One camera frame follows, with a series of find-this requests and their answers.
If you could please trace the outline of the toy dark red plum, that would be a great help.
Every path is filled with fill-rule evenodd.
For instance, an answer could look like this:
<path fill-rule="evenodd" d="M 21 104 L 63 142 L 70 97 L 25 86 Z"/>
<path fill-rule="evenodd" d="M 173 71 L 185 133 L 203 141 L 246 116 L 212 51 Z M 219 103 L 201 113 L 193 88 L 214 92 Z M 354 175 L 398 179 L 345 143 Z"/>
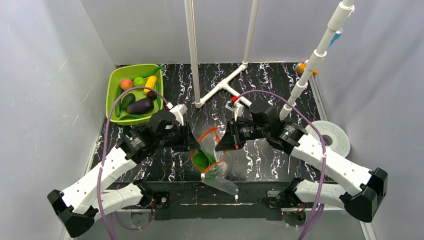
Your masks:
<path fill-rule="evenodd" d="M 146 94 L 146 97 L 147 97 L 147 98 L 149 98 L 149 99 L 150 99 L 150 100 L 152 100 L 152 101 L 155 101 L 155 100 L 157 99 L 157 94 L 156 94 L 154 91 L 150 90 L 150 91 Z"/>

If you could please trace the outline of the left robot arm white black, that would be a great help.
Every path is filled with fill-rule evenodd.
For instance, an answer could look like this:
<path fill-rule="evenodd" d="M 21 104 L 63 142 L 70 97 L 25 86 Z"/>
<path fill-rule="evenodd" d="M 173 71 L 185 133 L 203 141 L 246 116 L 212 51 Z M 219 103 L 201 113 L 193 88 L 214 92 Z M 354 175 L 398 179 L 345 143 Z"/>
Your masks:
<path fill-rule="evenodd" d="M 149 208 L 154 191 L 136 180 L 110 192 L 105 190 L 121 175 L 135 168 L 157 150 L 190 152 L 200 148 L 189 123 L 184 121 L 187 107 L 179 104 L 154 113 L 149 122 L 127 131 L 116 145 L 86 175 L 66 189 L 52 190 L 47 199 L 70 237 L 86 233 L 102 217 L 128 206 Z"/>

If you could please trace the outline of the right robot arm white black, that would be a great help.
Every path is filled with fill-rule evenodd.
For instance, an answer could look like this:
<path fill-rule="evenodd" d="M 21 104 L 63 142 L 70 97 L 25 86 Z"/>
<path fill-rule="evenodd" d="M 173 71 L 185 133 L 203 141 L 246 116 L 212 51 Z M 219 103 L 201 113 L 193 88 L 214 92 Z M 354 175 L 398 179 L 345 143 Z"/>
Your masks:
<path fill-rule="evenodd" d="M 297 177 L 275 201 L 296 205 L 311 203 L 320 193 L 319 203 L 346 210 L 355 219 L 370 223 L 387 194 L 388 173 L 382 168 L 370 170 L 323 147 L 307 130 L 290 120 L 280 120 L 277 108 L 266 100 L 249 106 L 251 118 L 234 116 L 227 121 L 225 134 L 215 151 L 242 149 L 246 141 L 266 139 L 274 149 L 302 160 L 324 174 L 335 184 L 319 185 Z"/>

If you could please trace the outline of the toy purple eggplant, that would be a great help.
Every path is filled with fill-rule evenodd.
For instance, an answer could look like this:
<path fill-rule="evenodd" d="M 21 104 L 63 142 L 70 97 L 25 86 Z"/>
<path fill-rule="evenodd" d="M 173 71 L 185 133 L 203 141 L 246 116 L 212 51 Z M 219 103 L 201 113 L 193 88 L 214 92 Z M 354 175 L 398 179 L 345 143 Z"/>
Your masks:
<path fill-rule="evenodd" d="M 150 113 L 155 108 L 154 102 L 149 98 L 140 99 L 126 108 L 126 112 L 133 115 Z"/>

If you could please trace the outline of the clear zip bag orange zipper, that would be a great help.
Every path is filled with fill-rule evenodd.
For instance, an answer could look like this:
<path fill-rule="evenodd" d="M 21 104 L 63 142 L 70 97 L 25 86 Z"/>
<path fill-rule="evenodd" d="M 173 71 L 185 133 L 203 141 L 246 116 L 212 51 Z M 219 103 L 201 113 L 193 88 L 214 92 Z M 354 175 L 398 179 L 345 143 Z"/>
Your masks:
<path fill-rule="evenodd" d="M 215 147 L 220 140 L 221 140 L 221 138 L 219 136 L 218 128 L 215 126 L 215 127 L 208 129 L 206 132 L 204 132 L 200 136 L 200 138 L 197 140 L 197 142 L 200 144 L 201 150 L 206 150 L 207 152 L 212 154 L 213 152 L 216 152 Z M 233 160 L 232 156 L 228 152 L 226 152 L 225 162 L 228 165 L 228 171 L 227 171 L 226 178 L 224 178 L 224 179 L 222 179 L 222 178 L 221 179 L 214 179 L 212 181 L 202 181 L 201 180 L 201 182 L 210 186 L 210 187 L 213 187 L 213 188 L 215 188 L 219 191 L 225 192 L 229 195 L 237 196 L 238 192 L 239 192 L 239 187 L 236 186 L 235 183 L 233 183 L 232 181 L 227 179 L 227 176 L 229 175 L 229 172 L 230 172 L 229 163 L 232 160 Z"/>

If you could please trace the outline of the toy bok choy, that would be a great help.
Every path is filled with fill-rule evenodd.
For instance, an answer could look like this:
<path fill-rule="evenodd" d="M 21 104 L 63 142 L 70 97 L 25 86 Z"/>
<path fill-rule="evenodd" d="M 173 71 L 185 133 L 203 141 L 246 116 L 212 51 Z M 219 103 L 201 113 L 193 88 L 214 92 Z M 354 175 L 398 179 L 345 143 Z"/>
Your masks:
<path fill-rule="evenodd" d="M 226 151 L 209 153 L 206 150 L 198 149 L 196 152 L 192 152 L 191 162 L 199 170 L 203 182 L 225 179 L 228 172 L 226 156 Z"/>

